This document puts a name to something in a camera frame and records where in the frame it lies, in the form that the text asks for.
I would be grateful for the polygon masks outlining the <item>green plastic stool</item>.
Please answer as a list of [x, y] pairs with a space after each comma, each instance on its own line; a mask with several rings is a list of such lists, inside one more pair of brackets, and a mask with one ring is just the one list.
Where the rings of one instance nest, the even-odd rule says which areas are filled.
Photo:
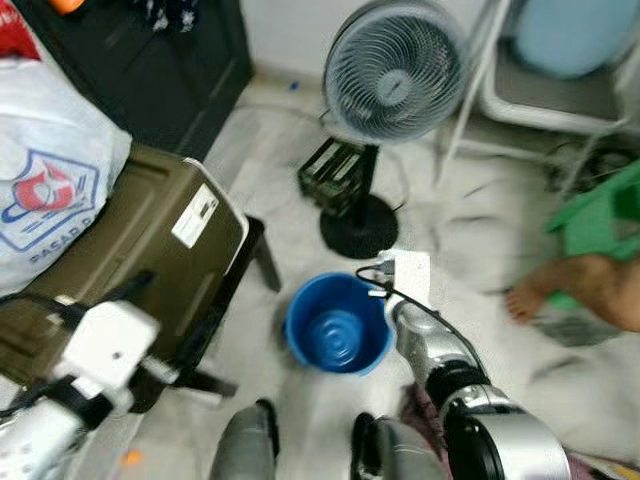
[[626, 261], [640, 250], [640, 163], [572, 197], [545, 225], [566, 256], [600, 253]]

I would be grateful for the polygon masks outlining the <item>person's bare leg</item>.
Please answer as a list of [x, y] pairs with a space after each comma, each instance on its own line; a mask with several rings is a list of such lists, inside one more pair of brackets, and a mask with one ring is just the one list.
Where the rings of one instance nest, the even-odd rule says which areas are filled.
[[506, 292], [506, 308], [517, 324], [527, 324], [550, 294], [564, 293], [600, 320], [626, 332], [640, 332], [640, 256], [626, 261], [585, 253], [549, 262]]

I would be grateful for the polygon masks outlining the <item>grey slipper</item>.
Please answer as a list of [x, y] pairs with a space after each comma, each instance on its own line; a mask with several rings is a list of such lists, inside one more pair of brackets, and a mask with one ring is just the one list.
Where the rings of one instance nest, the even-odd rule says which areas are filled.
[[544, 307], [531, 325], [545, 337], [568, 348], [595, 346], [607, 338], [595, 317], [581, 307]]

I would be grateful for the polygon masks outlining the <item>white plastic tub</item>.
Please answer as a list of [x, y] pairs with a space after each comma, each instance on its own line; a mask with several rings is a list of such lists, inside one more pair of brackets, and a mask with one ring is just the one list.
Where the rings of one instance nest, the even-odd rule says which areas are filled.
[[607, 134], [628, 119], [627, 102], [637, 95], [631, 83], [639, 63], [639, 47], [632, 46], [620, 60], [584, 77], [544, 76], [517, 59], [512, 41], [502, 40], [489, 61], [477, 105], [497, 122], [585, 136]]

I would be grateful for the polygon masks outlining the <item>light blue round container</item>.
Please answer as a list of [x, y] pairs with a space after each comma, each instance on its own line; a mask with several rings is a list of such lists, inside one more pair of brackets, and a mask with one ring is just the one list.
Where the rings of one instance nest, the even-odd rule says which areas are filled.
[[640, 0], [525, 0], [513, 50], [545, 76], [584, 77], [631, 45], [639, 13]]

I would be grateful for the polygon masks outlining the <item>grey standing fan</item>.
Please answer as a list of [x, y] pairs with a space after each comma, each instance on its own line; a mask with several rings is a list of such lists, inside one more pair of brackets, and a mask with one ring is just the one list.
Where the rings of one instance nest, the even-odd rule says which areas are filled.
[[396, 243], [393, 207], [371, 192], [381, 147], [419, 140], [453, 114], [470, 58], [460, 27], [433, 0], [370, 0], [339, 28], [323, 73], [326, 111], [355, 157], [353, 205], [324, 212], [326, 247], [374, 259]]

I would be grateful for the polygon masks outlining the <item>black plastic crate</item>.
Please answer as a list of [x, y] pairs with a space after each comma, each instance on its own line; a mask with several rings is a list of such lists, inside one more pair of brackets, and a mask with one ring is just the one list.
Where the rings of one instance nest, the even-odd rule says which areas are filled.
[[369, 192], [367, 177], [380, 148], [329, 137], [297, 170], [303, 196], [311, 198], [325, 214], [346, 215]]

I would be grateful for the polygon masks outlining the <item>blue plastic bucket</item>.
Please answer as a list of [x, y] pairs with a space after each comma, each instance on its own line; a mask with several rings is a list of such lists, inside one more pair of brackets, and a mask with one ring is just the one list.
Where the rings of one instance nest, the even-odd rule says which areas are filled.
[[284, 342], [302, 365], [332, 374], [369, 374], [393, 346], [385, 291], [355, 274], [306, 280], [285, 308]]

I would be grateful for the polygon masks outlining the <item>black cabinet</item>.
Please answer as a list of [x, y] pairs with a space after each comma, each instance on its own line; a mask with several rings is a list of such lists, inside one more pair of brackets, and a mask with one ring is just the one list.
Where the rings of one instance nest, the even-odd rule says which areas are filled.
[[205, 159], [250, 82], [241, 0], [10, 0], [46, 60], [133, 140]]

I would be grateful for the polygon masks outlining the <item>white printed plastic bag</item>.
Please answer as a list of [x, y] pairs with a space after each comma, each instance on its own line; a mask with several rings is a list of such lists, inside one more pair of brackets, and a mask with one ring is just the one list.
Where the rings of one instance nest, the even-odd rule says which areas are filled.
[[42, 61], [0, 59], [0, 294], [91, 227], [132, 138]]

